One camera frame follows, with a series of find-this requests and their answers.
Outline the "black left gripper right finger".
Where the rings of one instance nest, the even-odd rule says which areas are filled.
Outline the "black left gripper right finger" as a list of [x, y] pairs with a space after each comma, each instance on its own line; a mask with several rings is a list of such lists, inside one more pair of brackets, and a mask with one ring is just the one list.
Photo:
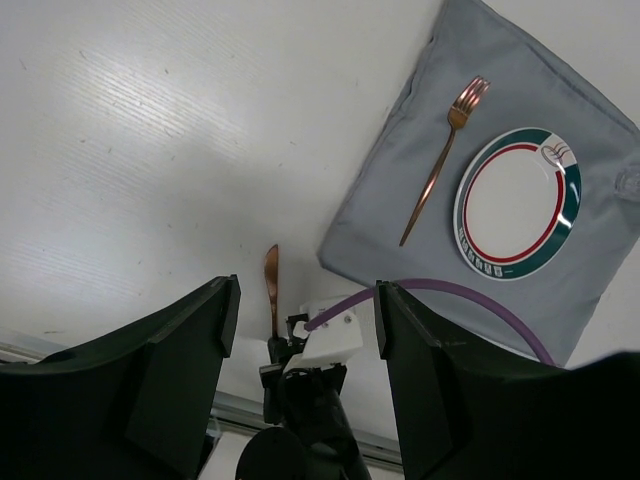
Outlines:
[[400, 286], [376, 286], [404, 474], [409, 479], [635, 479], [639, 356], [580, 368], [504, 350]]

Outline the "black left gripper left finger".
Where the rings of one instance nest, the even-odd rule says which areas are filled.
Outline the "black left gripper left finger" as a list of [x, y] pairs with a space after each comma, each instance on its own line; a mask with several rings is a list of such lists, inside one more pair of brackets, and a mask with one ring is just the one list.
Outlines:
[[1, 368], [5, 479], [194, 479], [240, 303], [217, 277], [43, 360]]

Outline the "white plate green red rim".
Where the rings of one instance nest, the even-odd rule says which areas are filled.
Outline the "white plate green red rim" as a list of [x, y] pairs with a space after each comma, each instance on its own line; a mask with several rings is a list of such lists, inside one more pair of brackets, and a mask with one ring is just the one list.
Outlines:
[[537, 127], [508, 131], [487, 143], [462, 176], [453, 207], [458, 250], [491, 280], [528, 277], [567, 241], [581, 196], [567, 142]]

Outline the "grey cloth placemat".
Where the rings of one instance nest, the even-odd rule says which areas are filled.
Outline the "grey cloth placemat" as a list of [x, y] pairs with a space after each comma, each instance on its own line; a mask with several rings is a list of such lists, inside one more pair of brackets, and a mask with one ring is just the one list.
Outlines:
[[440, 315], [565, 364], [639, 237], [618, 177], [639, 131], [588, 81], [480, 1], [447, 1], [320, 247], [363, 285], [430, 278], [477, 291], [528, 328], [427, 292]]

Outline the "copper fork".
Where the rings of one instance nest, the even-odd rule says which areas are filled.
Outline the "copper fork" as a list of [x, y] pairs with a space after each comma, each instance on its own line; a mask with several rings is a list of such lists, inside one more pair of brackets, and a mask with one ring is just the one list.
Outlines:
[[430, 171], [423, 190], [414, 206], [414, 209], [400, 239], [400, 247], [403, 247], [406, 244], [413, 228], [415, 227], [415, 224], [417, 223], [422, 213], [422, 210], [424, 209], [427, 200], [433, 193], [436, 182], [440, 176], [442, 168], [454, 143], [456, 133], [465, 127], [469, 120], [469, 117], [476, 109], [477, 105], [489, 90], [489, 88], [489, 81], [481, 76], [476, 76], [459, 94], [459, 96], [455, 99], [455, 101], [449, 108], [447, 113], [447, 122], [450, 127], [450, 132], [447, 141], [442, 151], [440, 152], [435, 165]]

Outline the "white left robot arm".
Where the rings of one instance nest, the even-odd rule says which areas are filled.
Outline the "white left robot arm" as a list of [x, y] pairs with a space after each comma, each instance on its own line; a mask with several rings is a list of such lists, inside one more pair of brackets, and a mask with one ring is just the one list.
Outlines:
[[[404, 475], [409, 479], [635, 479], [639, 356], [567, 370], [485, 296], [534, 351], [526, 358], [439, 316], [414, 295], [427, 279], [381, 282], [372, 300]], [[236, 277], [87, 343], [1, 368], [5, 479], [195, 479], [213, 450], [207, 425], [240, 303]], [[242, 452], [239, 479], [365, 479], [342, 407], [355, 322], [343, 301], [293, 316], [268, 343], [259, 375], [265, 428]]]

